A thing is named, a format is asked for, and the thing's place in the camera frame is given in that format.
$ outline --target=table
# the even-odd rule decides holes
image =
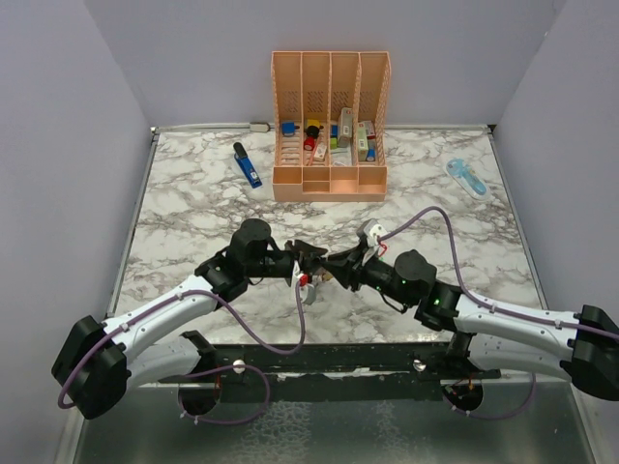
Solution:
[[[252,189],[232,155],[240,141],[263,187]],[[540,307],[516,220],[486,129],[387,130],[389,166],[384,203],[276,203],[271,176],[274,133],[241,130],[167,132],[160,135],[146,186],[116,313],[129,312],[169,290],[195,267],[225,247],[246,218],[263,218],[273,236],[302,239],[332,251],[353,247],[355,230],[378,219],[393,230],[429,205],[452,219],[459,261],[468,286],[508,303]],[[492,190],[489,202],[470,197],[443,169],[452,158],[470,162]],[[455,283],[443,219],[427,220],[389,242],[387,262],[411,248]],[[334,280],[317,289],[306,307],[308,343],[448,340],[450,333],[422,327],[412,310],[400,315],[364,288],[342,289]],[[283,281],[264,280],[234,302],[250,326],[271,343],[299,339],[299,321]],[[186,330],[199,330],[212,343],[252,342],[226,311],[200,318]]]

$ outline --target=black wire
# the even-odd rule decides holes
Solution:
[[[399,312],[400,314],[404,314],[404,313],[408,310],[408,307],[406,307],[405,305],[402,305],[402,309],[400,309],[400,308],[398,308],[398,307],[393,306],[391,303],[389,303],[389,302],[387,301],[387,299],[385,298],[385,295],[384,295],[384,294],[382,294],[382,293],[380,294],[380,298],[382,298],[382,299],[383,299],[383,302],[385,302],[385,305],[387,305],[388,307],[390,307],[390,308],[392,308],[392,309],[395,309],[395,310],[396,310],[397,312]]]

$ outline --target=yellow object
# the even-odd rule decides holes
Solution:
[[[308,119],[308,124],[306,125],[306,128],[308,128],[309,126],[316,126],[320,129],[320,121],[318,121],[317,119]]]

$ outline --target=red object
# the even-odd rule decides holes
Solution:
[[[303,148],[306,150],[313,150],[316,145],[316,139],[313,137],[306,137],[306,141],[303,142]]]

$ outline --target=light blue object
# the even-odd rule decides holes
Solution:
[[[446,165],[447,172],[452,176],[473,198],[486,199],[488,188],[481,180],[470,164],[462,158],[454,158]]]

